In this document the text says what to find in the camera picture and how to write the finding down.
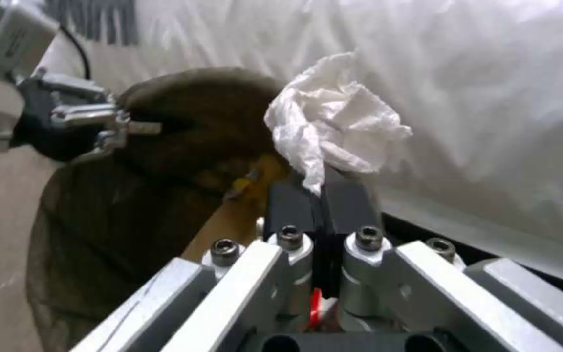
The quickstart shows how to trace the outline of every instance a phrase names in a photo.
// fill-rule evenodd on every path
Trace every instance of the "cable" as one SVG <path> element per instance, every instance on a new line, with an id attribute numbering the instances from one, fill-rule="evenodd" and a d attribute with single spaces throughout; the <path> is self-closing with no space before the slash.
<path id="1" fill-rule="evenodd" d="M 69 41 L 75 46 L 80 53 L 80 57 L 82 59 L 82 64 L 84 65 L 84 79 L 90 80 L 92 77 L 92 72 L 90 70 L 90 62 L 88 61 L 87 52 L 85 52 L 84 48 L 81 46 L 80 42 L 75 38 L 75 36 L 63 25 L 60 25 L 60 31 L 65 34 L 65 36 L 69 39 Z"/>

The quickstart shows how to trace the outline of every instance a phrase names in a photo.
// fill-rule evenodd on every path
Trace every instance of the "crumpled tissue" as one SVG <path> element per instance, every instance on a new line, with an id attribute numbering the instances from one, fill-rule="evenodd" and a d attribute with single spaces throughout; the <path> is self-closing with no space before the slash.
<path id="1" fill-rule="evenodd" d="M 355 76 L 355 53 L 321 58 L 284 87 L 264 116 L 277 151 L 318 196 L 325 163 L 363 174 L 397 167 L 400 143 L 411 136 L 399 115 Z"/>

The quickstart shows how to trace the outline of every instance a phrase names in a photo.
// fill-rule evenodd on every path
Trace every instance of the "metal bolt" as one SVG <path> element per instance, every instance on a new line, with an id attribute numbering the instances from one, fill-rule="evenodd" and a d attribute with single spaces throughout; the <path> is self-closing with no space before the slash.
<path id="1" fill-rule="evenodd" d="M 382 242 L 384 234 L 377 227 L 364 226 L 355 232 L 355 244 L 362 250 L 375 252 L 382 247 Z"/>
<path id="2" fill-rule="evenodd" d="M 303 232 L 293 225 L 284 226 L 277 232 L 277 245 L 285 250 L 297 250 L 303 245 Z"/>
<path id="3" fill-rule="evenodd" d="M 232 266 L 240 256 L 240 246 L 233 239 L 219 239 L 210 246 L 210 254 L 215 265 Z"/>
<path id="4" fill-rule="evenodd" d="M 259 217 L 255 221 L 255 236 L 257 238 L 263 238 L 264 236 L 264 218 Z"/>
<path id="5" fill-rule="evenodd" d="M 441 238 L 430 238 L 427 242 L 425 242 L 425 244 L 440 257 L 447 259 L 450 263 L 453 263 L 453 259 L 455 258 L 455 246 L 453 243 Z"/>

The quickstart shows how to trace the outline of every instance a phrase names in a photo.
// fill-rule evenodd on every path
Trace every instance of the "gray robot arm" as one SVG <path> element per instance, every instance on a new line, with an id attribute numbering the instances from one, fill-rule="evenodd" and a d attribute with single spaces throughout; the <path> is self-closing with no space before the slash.
<path id="1" fill-rule="evenodd" d="M 36 71 L 59 25 L 28 0 L 0 0 L 0 152 L 31 144 L 69 162 L 125 146 L 129 116 L 88 80 Z"/>

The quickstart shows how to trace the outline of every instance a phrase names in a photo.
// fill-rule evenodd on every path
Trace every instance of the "white sheet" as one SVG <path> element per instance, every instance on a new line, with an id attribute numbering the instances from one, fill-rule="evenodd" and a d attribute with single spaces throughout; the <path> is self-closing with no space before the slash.
<path id="1" fill-rule="evenodd" d="M 357 50 L 360 82 L 414 130 L 368 183 L 382 210 L 563 277 L 563 0 L 142 0 L 142 47 L 86 43 L 123 91 L 195 67 L 290 81 Z M 58 40 L 44 59 L 80 73 Z"/>

